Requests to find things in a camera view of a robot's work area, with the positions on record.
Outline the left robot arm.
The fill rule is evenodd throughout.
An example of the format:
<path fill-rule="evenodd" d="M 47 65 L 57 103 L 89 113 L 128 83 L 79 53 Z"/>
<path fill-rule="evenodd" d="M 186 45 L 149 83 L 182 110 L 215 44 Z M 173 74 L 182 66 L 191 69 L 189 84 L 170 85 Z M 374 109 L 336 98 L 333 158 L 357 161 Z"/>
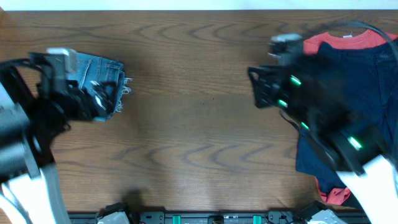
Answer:
<path fill-rule="evenodd" d="M 70 223 L 52 141 L 71 121 L 106 120 L 123 84 L 120 63 L 48 49 L 1 63 L 1 209 L 13 223 Z"/>

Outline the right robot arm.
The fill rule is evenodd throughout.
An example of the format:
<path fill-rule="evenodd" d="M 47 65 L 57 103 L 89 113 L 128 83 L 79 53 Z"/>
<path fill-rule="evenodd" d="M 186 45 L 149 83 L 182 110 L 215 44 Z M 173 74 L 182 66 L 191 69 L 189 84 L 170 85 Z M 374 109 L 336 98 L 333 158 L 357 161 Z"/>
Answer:
<path fill-rule="evenodd" d="M 397 161 L 380 130 L 349 109 L 312 69 L 248 68 L 259 108 L 275 106 L 350 189 L 371 223 L 397 223 Z"/>

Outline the light blue denim jeans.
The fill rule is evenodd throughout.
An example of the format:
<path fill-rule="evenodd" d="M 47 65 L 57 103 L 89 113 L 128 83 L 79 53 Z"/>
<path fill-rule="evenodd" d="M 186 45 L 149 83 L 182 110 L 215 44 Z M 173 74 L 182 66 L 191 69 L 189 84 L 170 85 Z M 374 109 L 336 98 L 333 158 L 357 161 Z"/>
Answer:
<path fill-rule="evenodd" d="M 68 74 L 68 79 L 76 80 L 79 89 L 85 89 L 91 96 L 95 95 L 93 82 L 105 87 L 105 92 L 113 105 L 110 113 L 97 116 L 96 121 L 105 122 L 116 112 L 121 112 L 123 95 L 132 91 L 127 86 L 132 78 L 125 76 L 124 64 L 96 55 L 77 53 L 77 72 Z"/>

